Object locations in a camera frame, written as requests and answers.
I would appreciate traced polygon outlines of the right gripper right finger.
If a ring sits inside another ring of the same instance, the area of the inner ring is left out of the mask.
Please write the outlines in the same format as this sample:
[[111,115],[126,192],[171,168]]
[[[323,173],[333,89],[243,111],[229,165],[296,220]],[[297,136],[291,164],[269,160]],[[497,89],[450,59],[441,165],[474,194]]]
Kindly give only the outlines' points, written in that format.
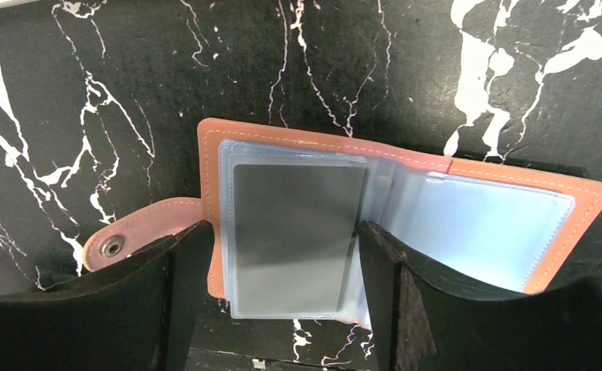
[[521,294],[462,274],[373,222],[359,255],[381,370],[602,370],[602,277]]

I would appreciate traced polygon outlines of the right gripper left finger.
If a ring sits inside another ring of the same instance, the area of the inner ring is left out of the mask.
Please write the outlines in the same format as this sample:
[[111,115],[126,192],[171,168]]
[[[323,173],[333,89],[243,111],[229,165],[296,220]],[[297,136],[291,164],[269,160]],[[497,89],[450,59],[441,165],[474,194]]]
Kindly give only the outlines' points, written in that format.
[[214,245],[209,222],[41,292],[0,296],[0,370],[182,370]]

